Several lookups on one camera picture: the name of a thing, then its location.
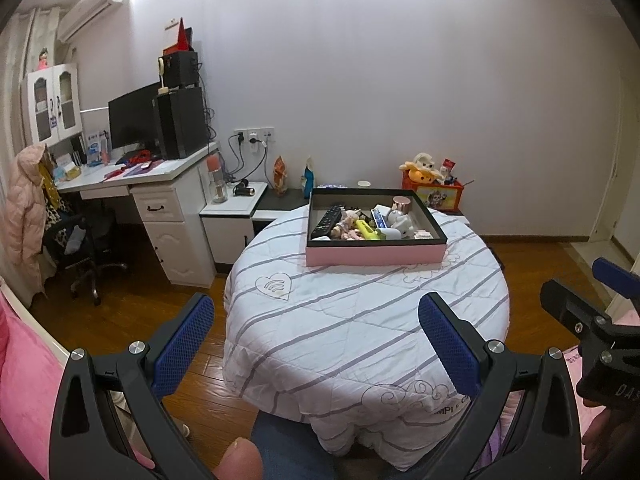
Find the air conditioner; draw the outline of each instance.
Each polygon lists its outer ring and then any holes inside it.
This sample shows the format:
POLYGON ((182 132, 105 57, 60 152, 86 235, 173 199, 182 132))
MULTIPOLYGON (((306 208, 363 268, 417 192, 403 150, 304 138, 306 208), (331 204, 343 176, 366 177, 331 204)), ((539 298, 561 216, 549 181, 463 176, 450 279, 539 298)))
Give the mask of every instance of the air conditioner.
POLYGON ((68 42, 85 25, 105 12, 111 12, 122 5, 123 0, 80 0, 58 25, 58 39, 68 42))

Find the yellow highlighter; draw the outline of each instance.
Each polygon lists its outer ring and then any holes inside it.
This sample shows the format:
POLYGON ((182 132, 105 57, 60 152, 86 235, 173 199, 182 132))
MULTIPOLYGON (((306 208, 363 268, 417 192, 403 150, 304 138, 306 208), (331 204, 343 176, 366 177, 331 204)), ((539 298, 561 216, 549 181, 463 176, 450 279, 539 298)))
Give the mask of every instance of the yellow highlighter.
POLYGON ((356 229, 360 231, 365 240, 380 240, 380 235, 364 220, 356 220, 356 229))

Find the toy box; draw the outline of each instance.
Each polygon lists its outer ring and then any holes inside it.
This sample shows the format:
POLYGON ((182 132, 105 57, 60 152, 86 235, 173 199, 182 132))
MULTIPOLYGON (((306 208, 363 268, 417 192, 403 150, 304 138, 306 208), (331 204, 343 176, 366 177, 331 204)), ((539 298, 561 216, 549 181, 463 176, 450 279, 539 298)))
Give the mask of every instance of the toy box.
POLYGON ((416 184, 409 178, 408 173, 408 171, 402 172, 402 189, 413 189, 427 207, 437 211, 458 210, 458 204, 465 187, 457 180, 453 186, 445 186, 436 182, 432 184, 416 184))
POLYGON ((306 264, 308 266, 387 266, 437 264, 447 249, 447 237, 424 202, 410 189, 324 189, 314 188, 309 203, 306 231, 306 264), (403 240, 311 240, 310 233, 322 216, 335 204, 345 208, 370 210, 378 204, 391 206, 393 197, 405 196, 410 203, 409 215, 414 226, 426 230, 432 239, 403 240))

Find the black remote control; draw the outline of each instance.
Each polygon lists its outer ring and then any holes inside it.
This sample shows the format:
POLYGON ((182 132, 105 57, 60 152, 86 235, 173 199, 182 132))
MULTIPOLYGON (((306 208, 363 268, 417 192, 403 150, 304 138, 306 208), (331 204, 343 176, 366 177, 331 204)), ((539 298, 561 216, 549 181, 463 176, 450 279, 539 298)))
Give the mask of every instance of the black remote control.
POLYGON ((342 208, 339 205, 332 205, 329 211, 324 213, 322 219, 318 222, 316 228, 311 231, 310 239, 319 238, 321 236, 328 236, 331 229, 338 223, 342 216, 342 208))

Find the cabinet door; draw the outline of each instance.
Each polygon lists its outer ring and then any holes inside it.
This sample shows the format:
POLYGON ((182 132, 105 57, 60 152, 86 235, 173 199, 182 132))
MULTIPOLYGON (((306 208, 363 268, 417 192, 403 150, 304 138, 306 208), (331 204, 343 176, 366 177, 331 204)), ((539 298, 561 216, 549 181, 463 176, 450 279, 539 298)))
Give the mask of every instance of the cabinet door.
POLYGON ((254 223, 250 218, 203 217, 202 224, 217 264, 233 265, 254 239, 254 223))
POLYGON ((209 286, 185 222, 145 222, 164 273, 172 283, 209 286))
POLYGON ((54 108, 53 69, 47 68, 28 74, 25 90, 26 102, 23 102, 23 113, 27 120, 24 120, 24 125, 28 128, 30 144, 55 144, 60 138, 54 108))
POLYGON ((76 65, 68 63, 54 66, 53 81, 58 137, 62 140, 82 131, 80 101, 78 100, 78 69, 76 65))

